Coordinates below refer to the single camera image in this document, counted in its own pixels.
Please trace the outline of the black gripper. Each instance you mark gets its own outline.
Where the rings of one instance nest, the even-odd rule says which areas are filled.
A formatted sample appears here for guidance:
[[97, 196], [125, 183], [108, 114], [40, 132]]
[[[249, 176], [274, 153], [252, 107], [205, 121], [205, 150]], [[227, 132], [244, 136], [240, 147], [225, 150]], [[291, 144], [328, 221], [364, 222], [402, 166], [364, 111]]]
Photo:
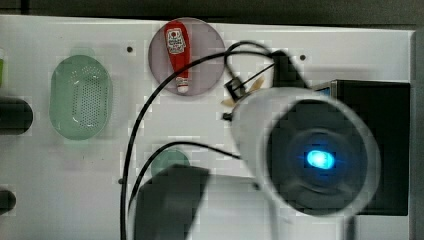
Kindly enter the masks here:
[[273, 87], [308, 88], [290, 57], [284, 51], [275, 51], [271, 56], [274, 62]]

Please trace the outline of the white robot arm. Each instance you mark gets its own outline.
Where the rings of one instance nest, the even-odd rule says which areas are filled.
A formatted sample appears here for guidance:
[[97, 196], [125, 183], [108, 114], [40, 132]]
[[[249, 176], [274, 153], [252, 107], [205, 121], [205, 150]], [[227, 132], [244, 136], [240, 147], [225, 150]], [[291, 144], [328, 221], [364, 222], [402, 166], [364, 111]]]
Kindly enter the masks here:
[[282, 51], [272, 85], [226, 119], [250, 177], [173, 165], [131, 199], [131, 240], [348, 240], [380, 180], [376, 140], [342, 102], [310, 90]]

